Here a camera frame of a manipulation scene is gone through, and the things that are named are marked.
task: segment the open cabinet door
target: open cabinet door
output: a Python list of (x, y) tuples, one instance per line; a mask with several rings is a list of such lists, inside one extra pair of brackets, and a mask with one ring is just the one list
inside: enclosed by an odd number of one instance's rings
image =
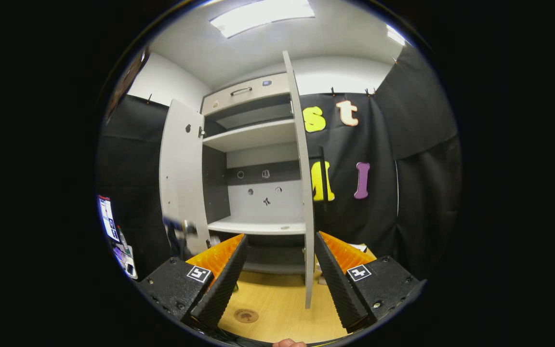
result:
[(205, 240), (209, 239), (202, 186), (203, 136), (199, 134), (204, 123), (205, 117), (173, 99), (160, 148), (162, 215), (196, 224), (198, 238), (192, 235), (187, 239), (192, 254), (206, 250)]
[(301, 187), (303, 191), (302, 208), (304, 209), (305, 222), (305, 308), (309, 309), (312, 301), (312, 283), (314, 277), (314, 210), (312, 206), (312, 180), (310, 172), (310, 160), (308, 155), (308, 143), (305, 138), (304, 114), (301, 111), (299, 101), (299, 88), (292, 69), (291, 58), (287, 51), (284, 54), (288, 85), (291, 91), (291, 106), (293, 118), (295, 118), (295, 130), (297, 132), (297, 149), (299, 152), (299, 167), (301, 170)]

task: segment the ceiling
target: ceiling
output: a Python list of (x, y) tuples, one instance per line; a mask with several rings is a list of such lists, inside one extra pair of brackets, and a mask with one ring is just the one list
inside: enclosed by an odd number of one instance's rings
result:
[(387, 26), (371, 13), (343, 0), (309, 0), (315, 18), (266, 24), (222, 36), (209, 20), (253, 0), (222, 0), (179, 18), (152, 42), (166, 57), (212, 89), (244, 73), (291, 60), (328, 55), (393, 64), (401, 45), (387, 37)]

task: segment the wooden tabletop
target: wooden tabletop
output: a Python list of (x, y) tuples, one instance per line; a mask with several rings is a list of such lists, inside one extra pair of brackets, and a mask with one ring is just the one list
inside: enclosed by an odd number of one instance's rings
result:
[[(366, 253), (375, 255), (368, 249)], [(326, 285), (318, 284), (321, 272), (314, 272), (312, 303), (305, 309), (305, 283), (302, 275), (273, 275), (242, 271), (218, 324), (223, 330), (254, 340), (277, 342), (284, 338), (314, 343), (346, 336)], [(251, 309), (258, 320), (242, 323), (235, 312)]]

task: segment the monitor screen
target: monitor screen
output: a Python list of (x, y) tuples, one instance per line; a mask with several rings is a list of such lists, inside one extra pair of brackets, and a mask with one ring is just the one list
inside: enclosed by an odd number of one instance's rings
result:
[(113, 218), (113, 210), (110, 207), (110, 198), (99, 195), (100, 200), (100, 212), (102, 215), (102, 221), (104, 222), (104, 230), (106, 235), (109, 235), (111, 239), (121, 242), (119, 240), (119, 233), (115, 229), (115, 220)]

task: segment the white cabinet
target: white cabinet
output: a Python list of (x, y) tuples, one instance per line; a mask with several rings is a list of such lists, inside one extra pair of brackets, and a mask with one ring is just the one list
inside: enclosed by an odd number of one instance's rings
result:
[(192, 220), (207, 249), (251, 236), (246, 270), (302, 274), (306, 308), (314, 269), (310, 164), (299, 93), (287, 71), (244, 81), (203, 99), (201, 114), (173, 100), (160, 153), (163, 213)]

